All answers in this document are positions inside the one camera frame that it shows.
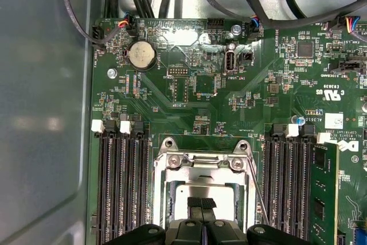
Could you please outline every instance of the gray cable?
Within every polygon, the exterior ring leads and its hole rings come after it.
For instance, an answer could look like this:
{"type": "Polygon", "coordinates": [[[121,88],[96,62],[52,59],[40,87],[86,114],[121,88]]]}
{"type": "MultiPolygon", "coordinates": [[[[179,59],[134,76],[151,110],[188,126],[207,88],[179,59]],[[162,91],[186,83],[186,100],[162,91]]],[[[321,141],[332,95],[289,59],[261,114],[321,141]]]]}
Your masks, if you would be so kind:
{"type": "Polygon", "coordinates": [[[102,40],[97,40],[97,39],[91,37],[80,26],[80,23],[79,23],[78,19],[76,18],[75,13],[73,11],[73,8],[71,6],[70,0],[64,0],[64,4],[65,4],[65,7],[67,8],[68,15],[69,15],[71,21],[73,22],[75,28],[78,30],[78,32],[83,37],[85,37],[90,42],[95,43],[95,44],[105,44],[107,41],[113,39],[113,37],[119,33],[120,27],[116,26],[116,28],[113,29],[112,31],[110,31],[110,33],[104,39],[102,39],[102,40]]]}
{"type": "Polygon", "coordinates": [[[224,13],[225,15],[228,15],[231,18],[234,18],[236,20],[244,21],[244,22],[251,22],[251,18],[245,17],[242,15],[235,14],[229,10],[227,10],[225,7],[220,5],[216,0],[206,0],[212,7],[214,7],[216,10],[224,13]]]}
{"type": "Polygon", "coordinates": [[[355,37],[356,39],[360,40],[360,41],[363,41],[365,43],[367,43],[367,37],[365,36],[362,36],[361,34],[358,34],[356,32],[351,32],[350,33],[353,37],[355,37]]]}
{"type": "Polygon", "coordinates": [[[307,25],[311,25],[318,22],[326,22],[329,20],[334,20],[337,16],[352,13],[365,5],[367,5],[367,0],[357,0],[349,5],[341,7],[339,9],[329,11],[314,17],[301,18],[299,20],[271,20],[266,15],[259,0],[248,0],[249,5],[261,20],[263,25],[268,28],[273,29],[293,29],[301,28],[307,25]]]}

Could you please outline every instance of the connector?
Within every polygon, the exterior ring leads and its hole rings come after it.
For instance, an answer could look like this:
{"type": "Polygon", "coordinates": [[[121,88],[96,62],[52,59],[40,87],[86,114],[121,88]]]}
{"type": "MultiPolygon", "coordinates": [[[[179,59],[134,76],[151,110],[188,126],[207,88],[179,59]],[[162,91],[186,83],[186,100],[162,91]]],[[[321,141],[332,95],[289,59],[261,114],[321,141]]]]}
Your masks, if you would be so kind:
{"type": "Polygon", "coordinates": [[[130,37],[138,37],[139,30],[138,24],[136,23],[136,18],[130,13],[126,15],[125,19],[128,20],[128,24],[125,26],[125,30],[130,37]]]}
{"type": "MultiPolygon", "coordinates": [[[[92,26],[92,37],[96,40],[101,40],[104,38],[104,30],[99,25],[93,25],[92,26]]],[[[103,44],[96,44],[92,42],[92,47],[97,50],[105,50],[105,47],[103,44]]]]}

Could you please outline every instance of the capacitor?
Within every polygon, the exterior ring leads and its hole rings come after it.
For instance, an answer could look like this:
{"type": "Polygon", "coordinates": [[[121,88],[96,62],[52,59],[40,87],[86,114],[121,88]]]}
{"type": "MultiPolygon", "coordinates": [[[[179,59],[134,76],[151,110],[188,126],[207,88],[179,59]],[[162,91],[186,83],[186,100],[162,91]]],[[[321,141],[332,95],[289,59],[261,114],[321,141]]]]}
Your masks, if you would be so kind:
{"type": "Polygon", "coordinates": [[[363,111],[364,113],[367,113],[367,102],[364,102],[364,103],[362,104],[362,111],[363,111]]]}
{"type": "Polygon", "coordinates": [[[294,115],[291,118],[292,123],[298,124],[299,126],[303,126],[306,123],[306,119],[302,116],[294,115]]]}

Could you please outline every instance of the chip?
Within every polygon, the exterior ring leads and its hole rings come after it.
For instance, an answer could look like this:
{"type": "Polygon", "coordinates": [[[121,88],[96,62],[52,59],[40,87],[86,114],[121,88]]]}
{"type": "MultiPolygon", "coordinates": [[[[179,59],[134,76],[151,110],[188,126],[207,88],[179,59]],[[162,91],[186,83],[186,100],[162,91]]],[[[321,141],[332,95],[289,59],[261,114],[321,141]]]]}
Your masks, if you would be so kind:
{"type": "Polygon", "coordinates": [[[267,99],[267,103],[269,103],[269,104],[279,103],[279,99],[277,97],[269,97],[267,99]]]}
{"type": "Polygon", "coordinates": [[[271,83],[268,86],[269,92],[272,94],[278,94],[279,93],[279,84],[277,83],[271,83]]]}
{"type": "Polygon", "coordinates": [[[320,168],[324,168],[326,165],[325,161],[326,161],[325,151],[323,149],[316,147],[315,148],[315,158],[314,158],[314,162],[316,166],[319,166],[320,168]]]}
{"type": "Polygon", "coordinates": [[[314,43],[313,42],[299,42],[297,43],[298,57],[313,57],[314,43]]]}
{"type": "Polygon", "coordinates": [[[320,200],[318,200],[317,198],[315,198],[314,211],[318,218],[320,218],[321,220],[324,219],[325,204],[321,202],[320,200]]]}

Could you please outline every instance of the wire bundle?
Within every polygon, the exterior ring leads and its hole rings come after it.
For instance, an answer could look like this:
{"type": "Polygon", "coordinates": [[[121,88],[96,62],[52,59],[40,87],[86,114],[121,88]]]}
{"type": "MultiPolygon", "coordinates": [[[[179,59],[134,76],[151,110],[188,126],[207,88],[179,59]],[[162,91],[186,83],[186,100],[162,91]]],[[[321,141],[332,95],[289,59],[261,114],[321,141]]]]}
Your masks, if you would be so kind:
{"type": "Polygon", "coordinates": [[[257,16],[251,17],[251,21],[255,24],[255,26],[258,28],[260,26],[260,20],[257,16]]]}
{"type": "Polygon", "coordinates": [[[352,33],[355,31],[357,22],[361,19],[361,17],[346,17],[346,29],[348,33],[352,33]]]}
{"type": "Polygon", "coordinates": [[[247,0],[252,10],[259,17],[264,26],[272,29],[293,29],[301,28],[310,24],[318,22],[326,22],[334,20],[337,16],[346,15],[353,11],[356,11],[365,5],[367,5],[367,0],[357,0],[351,4],[348,4],[339,9],[329,11],[314,17],[301,18],[298,20],[272,20],[266,15],[259,0],[247,0]]]}

